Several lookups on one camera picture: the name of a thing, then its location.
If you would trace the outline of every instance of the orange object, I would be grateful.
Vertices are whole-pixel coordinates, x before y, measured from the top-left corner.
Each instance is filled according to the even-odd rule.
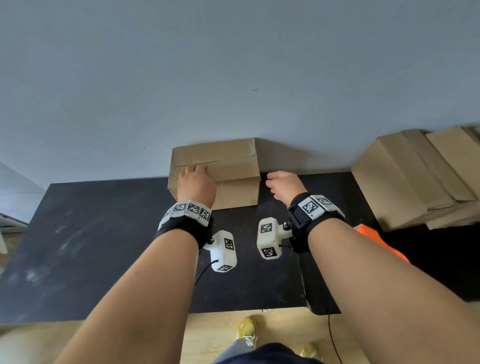
[[[360,224],[359,226],[356,226],[354,229],[356,231],[358,231],[359,233],[365,235],[367,238],[372,239],[374,242],[381,245],[385,249],[390,250],[393,254],[399,256],[400,258],[402,258],[406,262],[410,263],[410,261],[407,259],[406,256],[404,256],[402,253],[400,253],[397,249],[394,249],[391,246],[387,245],[387,243],[385,243],[382,240],[382,238],[380,237],[380,234],[378,233],[377,230],[369,228],[367,225],[363,225],[363,224]]]

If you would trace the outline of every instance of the shoe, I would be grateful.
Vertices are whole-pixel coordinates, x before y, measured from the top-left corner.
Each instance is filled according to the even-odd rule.
[[[255,349],[257,343],[257,324],[251,317],[242,321],[237,331],[237,339],[244,339],[248,346]]]
[[[319,361],[322,361],[322,355],[320,354],[320,351],[318,350],[317,344],[315,344],[314,342],[311,342],[310,344],[307,344],[307,346],[305,346],[303,348],[303,350],[301,351],[300,356],[302,356],[304,358],[313,358],[313,359],[317,359]]]

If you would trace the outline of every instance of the forearm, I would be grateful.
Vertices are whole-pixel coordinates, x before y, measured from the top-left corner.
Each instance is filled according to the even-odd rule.
[[[197,258],[189,233],[159,236],[91,312],[57,364],[178,363]]]
[[[480,324],[440,283],[338,219],[309,235],[322,276],[372,363],[472,363]]]

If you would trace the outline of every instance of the gray pants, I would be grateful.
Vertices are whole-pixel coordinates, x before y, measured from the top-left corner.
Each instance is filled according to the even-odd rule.
[[[231,358],[232,356],[238,354],[244,354],[246,352],[252,352],[253,347],[248,346],[244,339],[236,339],[233,344],[231,344],[228,348],[223,350],[215,360],[213,360],[212,364],[219,363],[225,359]]]

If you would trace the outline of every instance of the black table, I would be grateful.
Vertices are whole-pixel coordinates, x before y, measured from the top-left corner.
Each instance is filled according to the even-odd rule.
[[[380,231],[351,173],[301,179],[307,189],[337,204],[352,226],[362,222]],[[151,242],[174,203],[166,187],[166,178],[52,184],[0,280],[0,324],[85,319]],[[339,312],[310,254],[284,248],[280,259],[260,257],[258,222],[287,219],[263,182],[258,206],[219,210],[214,217],[215,231],[233,234],[238,264],[227,273],[205,272],[195,286],[192,313],[307,304],[318,315]],[[461,237],[478,230],[415,227],[382,237],[460,297],[476,300],[480,268],[471,243]],[[445,238],[448,234],[456,237],[454,243]],[[203,251],[197,275],[209,262],[209,252]]]

